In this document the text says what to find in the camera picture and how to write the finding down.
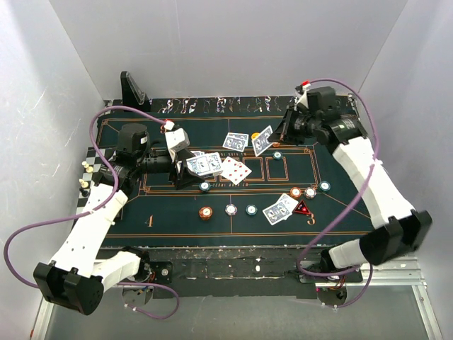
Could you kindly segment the blue backed playing card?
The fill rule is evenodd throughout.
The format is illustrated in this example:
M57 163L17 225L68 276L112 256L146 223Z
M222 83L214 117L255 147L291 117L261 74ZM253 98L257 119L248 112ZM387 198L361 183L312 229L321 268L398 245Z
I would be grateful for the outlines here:
M205 152L194 150L194 151L192 151L192 154L193 154L195 157L198 157L198 156L204 155Z

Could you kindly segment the green chips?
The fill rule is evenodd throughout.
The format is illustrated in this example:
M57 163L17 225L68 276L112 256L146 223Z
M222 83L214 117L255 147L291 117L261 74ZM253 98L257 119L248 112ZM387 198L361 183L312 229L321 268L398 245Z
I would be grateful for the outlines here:
M281 152L273 152L273 159L280 160L282 158L282 153Z
M319 183L319 190L322 192L329 192L331 189L331 185L327 181L322 181Z
M209 182L203 182L199 185L199 189L202 191L202 192L208 192L210 190L210 183Z

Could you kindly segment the blue card leaving deck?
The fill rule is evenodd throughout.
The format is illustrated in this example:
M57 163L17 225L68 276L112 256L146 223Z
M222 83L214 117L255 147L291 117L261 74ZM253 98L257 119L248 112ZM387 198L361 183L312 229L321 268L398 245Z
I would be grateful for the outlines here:
M272 135L273 129L269 125L257 137L252 139L253 151L256 157L260 156L267 149L272 146L272 142L268 141L268 138Z

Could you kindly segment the blue white card deck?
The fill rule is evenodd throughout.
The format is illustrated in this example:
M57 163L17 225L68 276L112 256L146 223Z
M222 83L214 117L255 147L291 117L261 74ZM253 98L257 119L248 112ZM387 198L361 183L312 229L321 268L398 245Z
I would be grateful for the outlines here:
M218 152L206 153L186 160L188 169L201 177L222 173L222 160Z

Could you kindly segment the orange red chip stack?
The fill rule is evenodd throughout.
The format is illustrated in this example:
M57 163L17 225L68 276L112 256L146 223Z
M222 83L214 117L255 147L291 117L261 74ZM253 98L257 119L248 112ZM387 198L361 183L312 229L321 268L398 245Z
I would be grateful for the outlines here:
M209 220L212 216L213 210L211 207L205 206L200 208L199 210L199 217L201 220Z

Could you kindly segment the six of diamonds card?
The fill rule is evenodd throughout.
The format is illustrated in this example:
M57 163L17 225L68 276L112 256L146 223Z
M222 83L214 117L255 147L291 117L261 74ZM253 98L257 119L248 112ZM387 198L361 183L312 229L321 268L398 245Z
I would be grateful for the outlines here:
M249 176L251 174L252 171L242 162L240 162L239 168L240 168L240 172L241 172L239 183L241 183L247 176Z

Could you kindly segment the peach blue chip stack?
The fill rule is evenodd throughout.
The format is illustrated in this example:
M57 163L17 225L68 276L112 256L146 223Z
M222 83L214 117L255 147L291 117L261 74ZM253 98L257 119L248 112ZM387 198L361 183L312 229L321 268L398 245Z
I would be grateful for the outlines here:
M237 211L238 211L238 209L237 209L237 207L234 204L228 204L225 207L225 213L228 216L234 216L237 213Z

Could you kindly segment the peach chips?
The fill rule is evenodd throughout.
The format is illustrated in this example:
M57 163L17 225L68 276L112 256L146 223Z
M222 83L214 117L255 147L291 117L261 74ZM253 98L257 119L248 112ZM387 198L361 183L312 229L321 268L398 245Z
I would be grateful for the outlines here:
M308 188L304 191L304 196L305 196L307 199L313 199L313 198L316 196L316 190L313 189L312 187L308 187Z

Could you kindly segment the red triangular all-in marker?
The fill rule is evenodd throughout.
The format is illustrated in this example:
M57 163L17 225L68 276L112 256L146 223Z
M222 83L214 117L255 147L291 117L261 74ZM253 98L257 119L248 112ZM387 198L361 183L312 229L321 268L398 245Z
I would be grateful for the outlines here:
M311 211L308 209L304 200L300 200L297 206L294 208L293 213L302 214L302 215L310 215Z

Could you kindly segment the green chip stack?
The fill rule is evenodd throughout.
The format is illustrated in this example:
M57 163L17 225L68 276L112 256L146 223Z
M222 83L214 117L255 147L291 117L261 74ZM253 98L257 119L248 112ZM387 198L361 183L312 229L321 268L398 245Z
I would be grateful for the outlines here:
M246 213L248 215L255 215L257 213L258 209L255 205L247 205L246 206Z

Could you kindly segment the four of diamonds card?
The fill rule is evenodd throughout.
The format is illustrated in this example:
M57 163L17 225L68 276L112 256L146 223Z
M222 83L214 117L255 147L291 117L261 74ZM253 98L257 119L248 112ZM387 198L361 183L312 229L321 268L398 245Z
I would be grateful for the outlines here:
M240 182L240 162L236 161L231 157L226 157L222 162L222 173L221 176L233 184L237 185Z

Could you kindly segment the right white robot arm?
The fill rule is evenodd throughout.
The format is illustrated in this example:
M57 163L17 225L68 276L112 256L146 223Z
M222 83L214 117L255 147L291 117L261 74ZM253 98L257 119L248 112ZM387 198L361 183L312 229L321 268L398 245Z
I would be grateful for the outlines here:
M351 203L326 227L333 229L362 200L373 231L321 253L316 271L307 275L336 281L362 264L380 265L417 251L432 225L426 210L417 211L395 187L378 159L378 142L372 142L360 118L349 116L330 86L296 87L297 101L287 107L270 142L298 145L314 138L326 147L357 189Z

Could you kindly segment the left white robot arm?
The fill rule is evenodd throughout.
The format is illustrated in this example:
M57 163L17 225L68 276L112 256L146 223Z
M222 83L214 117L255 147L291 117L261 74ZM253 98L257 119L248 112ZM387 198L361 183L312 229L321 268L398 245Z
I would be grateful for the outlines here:
M138 181L145 174L167 173L177 188L202 182L189 170L193 156L187 132L171 121L161 128L166 149L153 149L147 127L123 125L112 149L96 152L102 165L93 174L88 200L72 230L48 264L39 263L33 277L48 302L90 315L105 291L124 279L151 281L154 274L148 253L126 246L103 263L98 251Z

